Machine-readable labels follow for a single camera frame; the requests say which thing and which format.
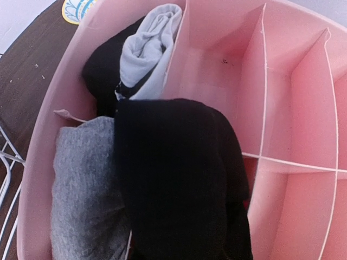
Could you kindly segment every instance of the pink container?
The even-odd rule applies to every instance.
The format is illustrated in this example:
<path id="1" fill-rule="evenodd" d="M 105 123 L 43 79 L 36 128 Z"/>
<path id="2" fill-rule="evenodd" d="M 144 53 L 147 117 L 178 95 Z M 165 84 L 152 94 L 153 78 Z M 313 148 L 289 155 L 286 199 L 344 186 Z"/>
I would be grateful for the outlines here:
<path id="1" fill-rule="evenodd" d="M 31 139 L 19 259 L 52 259 L 55 138 L 72 125 L 53 110 L 94 118 L 82 66 L 97 46 L 168 2 L 98 1 L 77 29 Z M 234 126 L 254 184 L 254 259 L 347 259 L 347 30 L 284 1 L 171 2 L 185 13 L 163 98 L 202 101 Z"/>

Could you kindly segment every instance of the colorful decorative pattern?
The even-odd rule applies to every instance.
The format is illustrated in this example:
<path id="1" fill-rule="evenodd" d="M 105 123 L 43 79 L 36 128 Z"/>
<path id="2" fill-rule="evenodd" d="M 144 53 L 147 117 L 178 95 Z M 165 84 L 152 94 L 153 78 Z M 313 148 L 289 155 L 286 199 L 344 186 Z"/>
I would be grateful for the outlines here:
<path id="1" fill-rule="evenodd" d="M 72 24 L 79 24 L 87 11 L 94 6 L 98 0 L 65 0 L 62 7 L 64 19 Z"/>

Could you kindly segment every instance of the yellow edge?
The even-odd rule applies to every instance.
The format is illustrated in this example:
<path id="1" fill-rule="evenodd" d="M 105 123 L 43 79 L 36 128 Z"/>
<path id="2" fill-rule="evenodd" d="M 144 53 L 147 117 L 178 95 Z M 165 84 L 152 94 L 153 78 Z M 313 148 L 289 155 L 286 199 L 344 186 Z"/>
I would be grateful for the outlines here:
<path id="1" fill-rule="evenodd" d="M 61 14 L 62 14 L 64 20 L 67 21 L 68 23 L 79 25 L 79 24 L 80 24 L 79 22 L 71 21 L 71 20 L 65 15 L 65 5 L 66 5 L 67 1 L 68 1 L 68 0 L 65 0 L 64 3 L 63 3 L 63 6 L 62 6 L 62 8 L 61 8 Z"/>

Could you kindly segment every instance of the white cloth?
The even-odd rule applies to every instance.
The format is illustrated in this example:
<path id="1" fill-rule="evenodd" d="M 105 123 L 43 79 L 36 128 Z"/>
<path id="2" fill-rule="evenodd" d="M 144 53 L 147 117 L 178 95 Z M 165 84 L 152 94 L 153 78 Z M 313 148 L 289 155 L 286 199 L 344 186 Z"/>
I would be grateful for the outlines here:
<path id="1" fill-rule="evenodd" d="M 134 87 L 157 65 L 131 100 L 160 97 L 181 19 L 178 5 L 160 5 L 148 13 L 136 34 L 126 39 L 120 57 L 120 80 L 125 86 Z M 123 98 L 118 93 L 116 96 L 118 100 Z"/>

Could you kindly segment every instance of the white wire rack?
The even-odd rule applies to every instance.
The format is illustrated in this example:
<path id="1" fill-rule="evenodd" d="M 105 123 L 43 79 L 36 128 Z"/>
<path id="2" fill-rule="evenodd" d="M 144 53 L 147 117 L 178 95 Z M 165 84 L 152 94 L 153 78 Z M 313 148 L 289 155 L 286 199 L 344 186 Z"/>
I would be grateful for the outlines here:
<path id="1" fill-rule="evenodd" d="M 12 175 L 11 171 L 14 168 L 15 164 L 22 164 L 23 166 L 25 166 L 25 161 L 19 155 L 19 153 L 17 152 L 17 150 L 15 149 L 15 147 L 13 146 L 13 144 L 11 143 L 11 141 L 9 140 L 9 138 L 7 137 L 7 135 L 5 134 L 5 131 L 3 130 L 3 128 L 1 126 L 0 126 L 0 161 L 4 164 L 4 166 L 6 168 L 6 172 L 7 172 L 5 178 L 2 182 L 1 188 L 0 188 L 0 213 L 3 214 L 3 212 L 5 212 L 5 209 L 3 207 L 4 201 L 5 201 L 5 196 L 8 193 L 10 183 L 11 183 L 11 175 Z M 15 216 L 16 220 L 14 222 L 14 225 L 11 228 L 8 240 L 5 242 L 4 241 L 5 231 L 6 231 L 8 222 L 10 220 L 10 216 L 12 215 L 12 211 L 14 209 L 14 206 L 17 202 L 20 190 L 21 190 L 21 184 L 19 185 L 19 187 L 18 187 L 18 189 L 17 189 L 17 191 L 16 191 L 16 193 L 12 199 L 12 202 L 10 204 L 10 207 L 8 208 L 8 212 L 6 214 L 4 223 L 2 224 L 2 227 L 1 227 L 0 245 L 2 243 L 6 244 L 1 260 L 6 259 L 8 252 L 9 252 L 11 242 L 13 240 L 14 234 L 15 234 L 16 229 L 17 229 L 17 216 Z"/>

